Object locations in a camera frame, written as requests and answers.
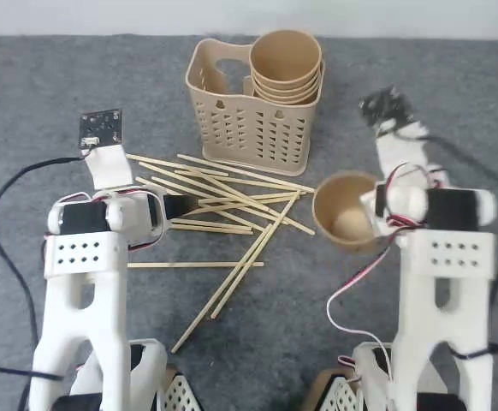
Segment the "paper cup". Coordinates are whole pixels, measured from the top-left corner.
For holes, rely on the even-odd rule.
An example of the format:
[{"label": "paper cup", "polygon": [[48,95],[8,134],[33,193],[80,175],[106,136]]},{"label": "paper cup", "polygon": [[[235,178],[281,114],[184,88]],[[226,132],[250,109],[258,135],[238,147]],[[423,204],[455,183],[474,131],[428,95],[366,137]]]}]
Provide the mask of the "paper cup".
[{"label": "paper cup", "polygon": [[294,94],[293,96],[289,97],[278,97],[274,94],[269,94],[264,89],[262,89],[260,85],[256,82],[253,83],[253,86],[255,88],[256,94],[260,98],[264,98],[265,100],[271,101],[272,103],[292,105],[292,104],[300,104],[301,102],[311,99],[312,97],[315,98],[317,94],[317,89],[319,88],[319,84],[320,81],[314,83],[309,89],[305,90],[304,92]]},{"label": "paper cup", "polygon": [[268,93],[268,94],[270,94],[272,96],[286,98],[286,97],[296,96],[296,95],[301,94],[303,92],[307,92],[313,86],[319,85],[319,82],[321,81],[321,70],[318,70],[311,77],[310,81],[308,81],[307,83],[305,83],[303,86],[295,87],[295,88],[293,88],[291,90],[280,90],[278,88],[266,86],[265,84],[259,82],[257,79],[255,79],[253,77],[251,78],[251,80],[252,80],[254,88],[258,87],[263,92],[266,92],[266,93]]},{"label": "paper cup", "polygon": [[350,252],[374,248],[375,236],[359,196],[373,190],[375,183],[371,175],[348,171],[325,180],[314,194],[312,213],[317,226]]},{"label": "paper cup", "polygon": [[259,38],[251,48],[251,76],[259,83],[291,90],[306,84],[319,70],[322,52],[308,33],[279,30]]}]

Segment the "plastic basket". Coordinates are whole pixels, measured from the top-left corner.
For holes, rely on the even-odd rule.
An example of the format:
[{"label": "plastic basket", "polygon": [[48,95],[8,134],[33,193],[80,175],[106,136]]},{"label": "plastic basket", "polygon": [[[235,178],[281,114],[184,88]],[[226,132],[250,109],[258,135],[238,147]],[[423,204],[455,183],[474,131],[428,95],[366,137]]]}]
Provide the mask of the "plastic basket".
[{"label": "plastic basket", "polygon": [[215,39],[204,39],[196,46],[186,83],[199,123],[203,155],[212,161],[298,176],[308,161],[324,65],[317,95],[309,104],[281,105],[253,97],[250,77],[243,79],[243,94],[228,94],[226,75],[216,63],[234,59],[249,64],[251,47]]}]

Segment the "white plastic bracket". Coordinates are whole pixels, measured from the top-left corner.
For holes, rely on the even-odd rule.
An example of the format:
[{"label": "white plastic bracket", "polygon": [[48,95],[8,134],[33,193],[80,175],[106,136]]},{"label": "white plastic bracket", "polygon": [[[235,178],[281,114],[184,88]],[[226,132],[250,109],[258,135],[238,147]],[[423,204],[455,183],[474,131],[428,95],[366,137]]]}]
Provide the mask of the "white plastic bracket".
[{"label": "white plastic bracket", "polygon": [[[495,237],[490,233],[422,229],[401,243],[399,330],[392,346],[397,411],[414,411],[418,379],[438,343],[461,354],[488,346],[489,287]],[[436,305],[436,279],[450,278],[450,298]],[[459,397],[468,411],[490,411],[490,354],[456,360]]]},{"label": "white plastic bracket", "polygon": [[[99,245],[94,247],[92,241],[98,241]],[[126,410],[130,377],[125,329],[127,243],[114,232],[51,236],[49,242],[44,323],[34,352],[33,370],[64,375],[76,349],[89,340],[103,372],[101,409]],[[88,260],[82,261],[83,250],[88,248],[91,250]],[[59,263],[60,252],[69,253],[62,263]],[[94,282],[94,297],[91,305],[82,309],[81,291],[88,277]],[[61,382],[33,378],[29,408],[49,411],[61,395]]]}]

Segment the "gray carpet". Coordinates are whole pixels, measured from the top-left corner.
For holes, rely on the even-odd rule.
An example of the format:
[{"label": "gray carpet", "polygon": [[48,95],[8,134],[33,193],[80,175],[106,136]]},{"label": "gray carpet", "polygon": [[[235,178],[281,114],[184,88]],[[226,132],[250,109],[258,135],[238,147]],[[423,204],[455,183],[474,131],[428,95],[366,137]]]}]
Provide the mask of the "gray carpet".
[{"label": "gray carpet", "polygon": [[[198,40],[0,38],[0,185],[25,164],[75,154],[78,115],[90,110],[123,108],[129,152],[158,158],[199,155],[184,85]],[[358,100],[388,84],[408,94],[431,130],[498,170],[498,43],[322,39],[322,44],[327,61],[323,100],[309,166],[298,181],[315,186],[337,170],[378,172]],[[455,184],[492,189],[498,199],[498,187],[475,170],[436,147],[429,155],[451,170]],[[27,277],[40,320],[39,246],[47,212],[54,200],[90,190],[90,184],[84,164],[37,171],[17,184],[0,207],[0,236]],[[296,204],[292,215],[312,224],[311,199]],[[491,229],[498,234],[498,219]],[[252,241],[240,237],[173,232],[133,260],[238,259]],[[362,341],[329,325],[324,305],[367,258],[344,254],[320,235],[281,227],[264,251],[266,266],[250,271],[220,319],[204,322],[170,362],[188,376],[208,411],[296,409],[317,373]],[[334,310],[339,321],[391,341],[398,260],[396,250],[346,294]],[[227,272],[132,271],[128,335],[155,337],[170,348]],[[0,260],[0,366],[30,365],[25,307],[17,282]],[[498,307],[492,335],[498,341]],[[443,356],[437,360],[440,369],[451,369]],[[454,381],[452,374],[446,379]],[[0,410],[15,407],[23,384],[22,378],[0,375]],[[493,409],[498,411],[498,358]]]}]

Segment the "white wire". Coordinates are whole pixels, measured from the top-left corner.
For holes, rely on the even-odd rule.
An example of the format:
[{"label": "white wire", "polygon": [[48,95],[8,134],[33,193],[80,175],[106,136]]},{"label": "white wire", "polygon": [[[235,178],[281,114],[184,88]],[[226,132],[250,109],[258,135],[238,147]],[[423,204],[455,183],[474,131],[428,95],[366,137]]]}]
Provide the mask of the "white wire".
[{"label": "white wire", "polygon": [[352,281],[344,284],[342,287],[337,289],[334,294],[332,294],[329,297],[329,299],[327,300],[327,318],[329,319],[329,322],[340,331],[347,332],[348,334],[358,334],[361,336],[368,336],[368,337],[372,338],[373,340],[375,340],[378,343],[380,349],[384,353],[386,367],[388,368],[388,378],[390,381],[392,381],[393,380],[392,366],[391,366],[391,363],[389,360],[388,351],[386,351],[386,347],[384,346],[384,343],[377,336],[375,336],[372,332],[365,331],[365,330],[356,330],[356,329],[352,329],[352,328],[343,327],[342,325],[338,325],[331,317],[331,311],[330,311],[331,302],[333,302],[333,300],[336,297],[338,297],[340,294],[342,294],[344,291],[350,289],[354,284],[358,283],[362,278],[364,278],[373,268],[375,268],[378,265],[378,263],[380,263],[382,261],[382,259],[386,256],[386,254],[388,254],[388,251],[389,251],[389,248],[387,248],[382,255],[380,255],[372,264],[370,264],[367,268],[365,268]]},{"label": "white wire", "polygon": [[59,200],[57,200],[55,203],[53,203],[53,205],[56,206],[57,204],[60,204],[60,203],[62,203],[65,200],[68,200],[68,199],[71,199],[71,198],[76,198],[76,197],[78,197],[80,195],[83,195],[84,197],[86,197],[86,200],[84,202],[92,199],[91,195],[89,195],[85,191],[79,191],[78,193],[72,193],[72,194],[69,194],[69,195],[65,195],[64,197],[61,197]]}]

